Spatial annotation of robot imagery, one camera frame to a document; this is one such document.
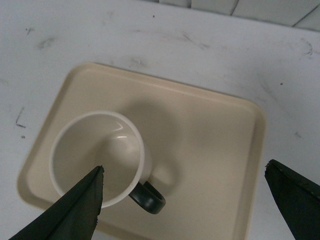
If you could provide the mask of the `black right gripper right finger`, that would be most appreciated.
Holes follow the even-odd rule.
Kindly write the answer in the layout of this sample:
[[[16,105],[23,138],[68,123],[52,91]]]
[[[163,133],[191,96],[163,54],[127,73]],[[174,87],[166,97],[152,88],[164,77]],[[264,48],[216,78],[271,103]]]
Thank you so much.
[[[265,169],[273,199],[296,240],[320,238],[320,186],[279,161]]]

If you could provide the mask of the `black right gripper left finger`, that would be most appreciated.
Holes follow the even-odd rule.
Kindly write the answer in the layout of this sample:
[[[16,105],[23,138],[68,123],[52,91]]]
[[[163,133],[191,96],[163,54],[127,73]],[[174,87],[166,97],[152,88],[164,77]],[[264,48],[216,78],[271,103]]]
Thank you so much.
[[[103,200],[104,169],[97,166],[12,240],[90,240]]]

